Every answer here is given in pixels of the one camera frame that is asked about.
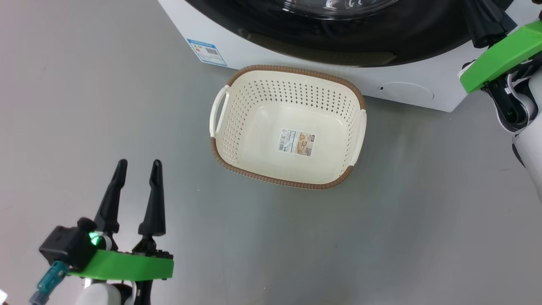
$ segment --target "white handle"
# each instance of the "white handle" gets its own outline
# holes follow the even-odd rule
[[[228,104],[228,99],[230,98],[230,93],[228,91],[229,88],[230,86],[225,85],[224,88],[220,89],[216,95],[214,103],[212,104],[211,117],[209,118],[209,133],[211,134],[211,137],[215,137],[215,133],[219,131],[220,125],[222,125],[222,118],[224,117],[226,105]],[[215,129],[216,113],[218,112],[218,106],[220,106],[220,101],[224,95],[226,95],[226,98],[224,99],[224,106],[222,106],[222,113],[220,114],[220,119],[218,119],[218,127]]]
[[[354,166],[354,164],[358,162],[359,153],[362,151],[363,139],[365,138],[365,129],[367,128],[367,112],[365,112],[365,109],[362,109],[361,113],[359,114],[359,119],[361,122],[359,122],[358,140],[356,142],[354,154],[352,155],[352,160],[350,160],[351,166]]]

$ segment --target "gray floor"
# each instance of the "gray floor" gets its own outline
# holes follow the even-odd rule
[[[172,280],[154,304],[542,303],[542,204],[491,101],[453,113],[369,98],[353,174],[322,191],[222,168],[208,134],[233,70],[200,63],[154,1],[0,2],[0,288],[24,304],[55,225],[93,217],[129,161],[117,241],[165,166]],[[73,304],[69,278],[51,304]]]

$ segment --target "white plastic basket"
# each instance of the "white plastic basket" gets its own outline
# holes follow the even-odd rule
[[[240,70],[220,90],[209,131],[215,157],[228,169],[280,185],[325,189],[352,171],[366,123],[363,96],[349,81],[258,65]]]

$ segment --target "qr code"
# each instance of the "qr code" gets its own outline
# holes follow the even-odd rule
[[[218,55],[218,52],[217,52],[215,49],[205,48],[205,50],[206,50],[207,53],[209,53],[209,54],[212,54],[212,55]]]

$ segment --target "woven brown trim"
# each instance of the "woven brown trim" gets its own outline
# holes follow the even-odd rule
[[[346,168],[346,170],[344,171],[344,173],[340,177],[338,177],[337,179],[331,181],[330,183],[326,183],[326,184],[317,185],[317,184],[313,184],[313,183],[293,182],[293,181],[276,179],[276,178],[271,178],[271,177],[255,174],[255,173],[252,173],[250,171],[240,169],[239,167],[235,167],[235,166],[229,164],[228,162],[224,161],[224,159],[222,157],[220,157],[220,153],[218,153],[218,148],[216,146],[216,139],[213,138],[213,137],[211,137],[211,148],[212,148],[212,154],[215,155],[216,160],[218,160],[218,162],[220,164],[222,164],[223,167],[225,167],[225,168],[227,168],[229,170],[232,170],[232,171],[234,171],[234,172],[236,172],[238,174],[241,174],[241,175],[247,176],[247,177],[251,177],[251,178],[254,178],[254,179],[274,183],[274,184],[277,184],[277,185],[285,185],[285,186],[291,186],[291,187],[297,187],[297,188],[306,188],[306,189],[332,188],[332,187],[335,187],[335,186],[339,185],[346,178],[348,178],[348,176],[350,175],[350,173],[354,169],[354,166],[352,166],[352,165],[348,166]]]
[[[250,71],[277,71],[277,72],[295,73],[295,74],[301,74],[301,75],[306,75],[310,77],[316,77],[316,78],[333,81],[341,85],[345,85],[346,87],[348,87],[348,89],[352,90],[354,94],[356,95],[356,97],[358,98],[359,108],[365,109],[365,100],[363,99],[363,95],[353,83],[347,81],[344,78],[336,77],[336,76],[326,74],[326,73],[311,71],[311,70],[284,67],[284,66],[253,65],[253,66],[242,68],[241,70],[237,71],[237,73],[235,73],[234,76],[232,76],[228,80],[227,85],[228,86],[233,85],[235,80],[237,80],[241,75]]]

